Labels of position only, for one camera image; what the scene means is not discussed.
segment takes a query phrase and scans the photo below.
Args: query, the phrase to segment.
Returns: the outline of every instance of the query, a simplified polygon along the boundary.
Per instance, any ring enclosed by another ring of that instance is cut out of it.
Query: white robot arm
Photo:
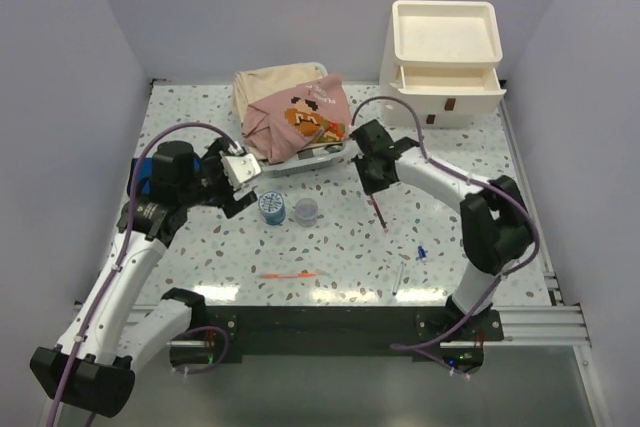
[[[260,174],[257,160],[222,138],[202,158],[187,142],[165,142],[151,164],[151,176],[130,186],[142,191],[148,182],[149,192],[138,194],[132,206],[126,255],[117,263],[127,237],[129,204],[122,210],[110,254],[82,309],[55,347],[39,347],[30,362],[50,398],[63,384],[62,402],[106,417],[122,409],[135,374],[162,346],[190,326],[206,324],[203,297],[172,289],[149,316],[123,335],[142,286],[186,222],[188,208],[215,206],[230,218],[257,200],[253,191],[236,198],[243,184]],[[85,321],[88,326],[79,338]],[[69,362],[72,367],[65,377]]]
[[[520,209],[495,195],[495,190],[502,191],[524,208],[515,181],[507,176],[496,180],[474,176],[472,183],[470,173],[442,159],[431,157],[427,162],[418,142],[406,137],[394,142],[376,120],[356,129],[351,137],[362,152],[354,163],[365,194],[402,182],[433,195],[460,214],[463,247],[469,262],[460,284],[447,299],[449,318],[444,322],[455,323],[471,312],[496,276],[533,243],[531,226]],[[487,295],[473,315],[491,305],[492,298],[493,293]]]

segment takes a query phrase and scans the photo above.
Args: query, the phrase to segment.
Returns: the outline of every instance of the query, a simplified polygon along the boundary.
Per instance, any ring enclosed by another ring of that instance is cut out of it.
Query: small plastic jar
[[[300,199],[294,211],[296,221],[303,227],[312,227],[318,221],[318,203],[313,199]]]

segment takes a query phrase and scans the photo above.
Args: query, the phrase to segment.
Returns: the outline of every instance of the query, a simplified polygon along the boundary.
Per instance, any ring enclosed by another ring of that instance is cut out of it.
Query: folded clothing
[[[249,104],[242,135],[275,164],[312,142],[343,141],[350,120],[342,77],[331,74]]]
[[[233,110],[244,121],[249,104],[271,94],[324,77],[318,64],[276,65],[264,69],[236,72],[233,79]]]

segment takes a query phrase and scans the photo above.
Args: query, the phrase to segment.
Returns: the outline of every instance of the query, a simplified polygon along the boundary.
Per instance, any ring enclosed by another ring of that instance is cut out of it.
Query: orange pen
[[[260,274],[263,279],[297,279],[299,277],[315,277],[313,272],[298,272],[293,274]]]

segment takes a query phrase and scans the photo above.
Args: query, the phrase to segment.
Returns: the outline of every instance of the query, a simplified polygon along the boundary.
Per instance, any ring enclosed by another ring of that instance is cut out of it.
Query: pen
[[[398,289],[400,288],[400,281],[402,280],[402,272],[404,271],[404,262],[400,264],[398,268],[398,275],[396,276],[396,281],[393,283],[393,290],[391,291],[392,295],[396,295],[398,293]]]
[[[262,279],[297,279],[299,277],[315,277],[313,272],[298,272],[292,274],[260,274]]]
[[[378,203],[376,202],[376,199],[373,198],[373,194],[370,195],[369,198],[371,199],[371,203],[373,204],[373,208],[376,211],[376,215],[378,216],[378,219],[380,219],[380,224],[382,225],[382,229],[386,234],[387,232],[389,232],[389,229],[387,229],[387,223],[382,218],[382,212],[380,212],[380,207],[378,207]]]

